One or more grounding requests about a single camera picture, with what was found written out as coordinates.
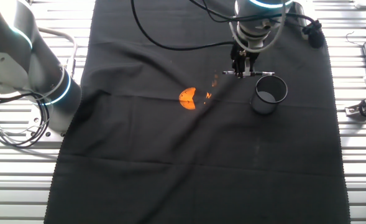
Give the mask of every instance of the metal cup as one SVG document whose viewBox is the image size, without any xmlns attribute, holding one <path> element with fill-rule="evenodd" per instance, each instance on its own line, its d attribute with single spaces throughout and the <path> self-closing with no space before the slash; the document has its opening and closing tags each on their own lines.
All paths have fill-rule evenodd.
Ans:
<svg viewBox="0 0 366 224">
<path fill-rule="evenodd" d="M 268 115 L 277 109 L 287 95 L 288 86 L 280 77 L 265 75 L 257 81 L 250 105 L 256 113 Z"/>
</svg>

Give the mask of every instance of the blue light ring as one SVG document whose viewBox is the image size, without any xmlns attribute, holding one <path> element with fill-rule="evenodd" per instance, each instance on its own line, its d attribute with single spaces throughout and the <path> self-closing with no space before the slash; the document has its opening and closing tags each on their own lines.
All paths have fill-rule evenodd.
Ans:
<svg viewBox="0 0 366 224">
<path fill-rule="evenodd" d="M 32 42 L 31 40 L 26 36 L 25 33 L 23 33 L 21 30 L 15 28 L 14 26 L 9 26 L 11 30 L 13 30 L 15 33 L 19 34 L 20 36 L 22 36 L 25 40 L 28 41 L 28 44 L 31 46 L 31 50 L 32 50 Z"/>
<path fill-rule="evenodd" d="M 282 4 L 267 4 L 267 3 L 260 2 L 258 0 L 249 0 L 249 1 L 255 5 L 258 5 L 261 7 L 266 7 L 269 9 L 277 9 L 277 8 L 281 8 L 283 6 Z M 290 1 L 286 2 L 285 5 L 289 5 L 292 2 L 293 2 L 293 0 L 290 0 Z"/>
<path fill-rule="evenodd" d="M 48 105 L 52 105 L 52 104 L 59 102 L 70 91 L 70 88 L 71 88 L 71 76 L 68 75 L 68 84 L 67 84 L 66 89 L 63 92 L 63 94 L 61 94 L 57 99 L 55 99 L 49 103 L 45 103 L 45 105 L 48 106 Z"/>
</svg>

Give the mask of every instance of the table surface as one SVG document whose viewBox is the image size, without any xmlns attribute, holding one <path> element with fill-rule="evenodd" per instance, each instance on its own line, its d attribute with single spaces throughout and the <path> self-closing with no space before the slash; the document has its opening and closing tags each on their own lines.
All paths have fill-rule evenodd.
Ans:
<svg viewBox="0 0 366 224">
<path fill-rule="evenodd" d="M 32 10 L 40 27 L 67 32 L 76 37 L 75 80 L 80 83 L 88 52 L 95 0 L 35 0 Z M 344 106 L 366 98 L 362 77 L 366 74 L 361 46 L 366 42 L 366 10 L 353 1 L 313 1 L 316 16 L 323 24 L 331 56 L 337 116 L 339 120 L 345 179 L 353 224 L 366 224 L 366 121 L 347 118 Z M 43 35 L 53 52 L 65 63 L 72 45 L 65 39 Z M 32 105 L 19 100 L 0 106 L 2 125 L 14 132 L 24 130 L 32 119 Z M 29 153 L 0 144 L 0 224 L 43 223 L 48 191 L 60 142 L 35 146 Z"/>
</svg>

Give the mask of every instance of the black fabric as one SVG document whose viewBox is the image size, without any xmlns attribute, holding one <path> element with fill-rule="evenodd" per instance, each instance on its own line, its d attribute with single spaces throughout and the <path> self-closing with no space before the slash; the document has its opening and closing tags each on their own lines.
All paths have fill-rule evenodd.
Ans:
<svg viewBox="0 0 366 224">
<path fill-rule="evenodd" d="M 233 1 L 220 2 L 212 7 L 232 14 Z M 188 1 L 136 5 L 163 44 L 231 40 L 227 24 Z M 129 1 L 97 0 L 83 99 L 45 223 L 348 223 L 327 48 L 311 49 L 288 26 L 260 54 L 256 70 L 289 88 L 270 116 L 250 108 L 257 77 L 221 75 L 230 50 L 163 50 L 140 33 Z M 188 110 L 179 96 L 192 87 Z"/>
</svg>

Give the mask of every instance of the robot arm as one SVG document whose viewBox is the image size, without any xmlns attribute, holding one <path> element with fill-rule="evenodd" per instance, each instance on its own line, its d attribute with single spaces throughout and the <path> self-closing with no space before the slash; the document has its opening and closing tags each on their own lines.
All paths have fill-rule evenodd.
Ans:
<svg viewBox="0 0 366 224">
<path fill-rule="evenodd" d="M 234 71 L 224 72 L 227 75 L 235 75 L 238 78 L 251 77 L 254 75 L 271 75 L 272 72 L 255 72 L 254 63 L 260 52 L 270 49 L 278 40 L 285 25 L 285 17 L 293 0 L 237 0 L 235 2 L 235 14 L 237 18 L 262 16 L 263 19 L 254 21 L 242 21 L 237 23 L 237 31 L 235 31 L 230 22 L 231 32 L 234 36 L 234 46 L 231 50 L 231 59 L 233 61 L 232 68 Z M 295 10 L 299 15 L 304 16 L 304 8 L 307 4 L 306 0 L 302 0 L 301 4 L 296 3 Z M 324 37 L 320 31 L 321 25 L 318 21 L 307 23 L 306 19 L 300 18 L 299 24 L 306 27 L 302 30 L 303 38 L 309 39 L 309 43 L 314 48 L 323 46 Z M 264 40 L 268 37 L 272 30 L 278 29 L 274 39 L 267 45 L 263 46 Z"/>
<path fill-rule="evenodd" d="M 15 91 L 46 96 L 53 107 L 49 126 L 59 132 L 67 130 L 81 100 L 81 88 L 39 34 L 30 6 L 0 0 L 0 94 Z"/>
</svg>

